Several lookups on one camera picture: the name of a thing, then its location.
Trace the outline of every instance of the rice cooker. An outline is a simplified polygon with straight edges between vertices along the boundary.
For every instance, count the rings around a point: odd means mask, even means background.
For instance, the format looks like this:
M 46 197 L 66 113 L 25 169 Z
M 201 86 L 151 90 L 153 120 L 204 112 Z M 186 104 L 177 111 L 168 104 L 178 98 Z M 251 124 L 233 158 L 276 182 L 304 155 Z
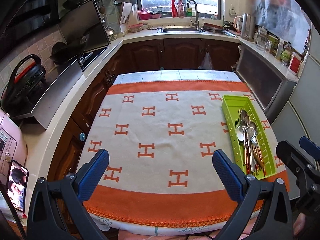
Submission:
M 0 181 L 6 185 L 12 160 L 24 165 L 27 145 L 20 128 L 0 110 Z

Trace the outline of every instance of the tablecloth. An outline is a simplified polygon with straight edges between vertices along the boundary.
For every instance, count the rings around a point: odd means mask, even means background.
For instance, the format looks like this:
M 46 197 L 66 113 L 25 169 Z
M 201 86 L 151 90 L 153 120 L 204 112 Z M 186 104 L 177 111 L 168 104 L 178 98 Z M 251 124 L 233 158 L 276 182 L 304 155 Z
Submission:
M 100 149 L 109 166 L 84 206 L 93 218 L 144 235 L 179 235 L 222 228 L 237 203 L 230 200 L 212 154 L 233 160 L 223 95 L 252 100 L 273 152 L 276 175 L 287 187 L 276 157 L 276 137 L 242 82 L 158 81 L 113 85 L 94 119 L 78 168 Z

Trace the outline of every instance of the blue knob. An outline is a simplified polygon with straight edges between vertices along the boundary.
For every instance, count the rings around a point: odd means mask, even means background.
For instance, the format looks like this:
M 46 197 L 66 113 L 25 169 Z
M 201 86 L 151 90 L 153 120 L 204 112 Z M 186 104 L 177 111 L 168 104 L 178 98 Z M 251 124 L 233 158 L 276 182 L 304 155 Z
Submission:
M 82 132 L 80 133 L 80 141 L 84 141 L 85 140 L 85 134 Z

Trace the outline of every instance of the plastic bag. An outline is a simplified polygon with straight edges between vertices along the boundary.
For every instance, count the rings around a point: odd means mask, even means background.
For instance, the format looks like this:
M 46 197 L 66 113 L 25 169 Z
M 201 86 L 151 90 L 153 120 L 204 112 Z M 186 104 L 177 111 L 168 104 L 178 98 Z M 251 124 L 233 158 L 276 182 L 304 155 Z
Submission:
M 213 70 L 213 64 L 209 52 L 205 54 L 204 59 L 198 69 Z

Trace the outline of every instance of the smartphone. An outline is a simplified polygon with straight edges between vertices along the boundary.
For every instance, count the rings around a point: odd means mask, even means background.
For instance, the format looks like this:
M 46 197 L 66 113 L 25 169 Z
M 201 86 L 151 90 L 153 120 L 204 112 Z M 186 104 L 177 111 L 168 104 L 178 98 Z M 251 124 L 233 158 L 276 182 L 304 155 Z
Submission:
M 11 162 L 10 173 L 7 182 L 7 193 L 15 209 L 24 212 L 26 201 L 26 187 L 29 171 L 17 163 Z

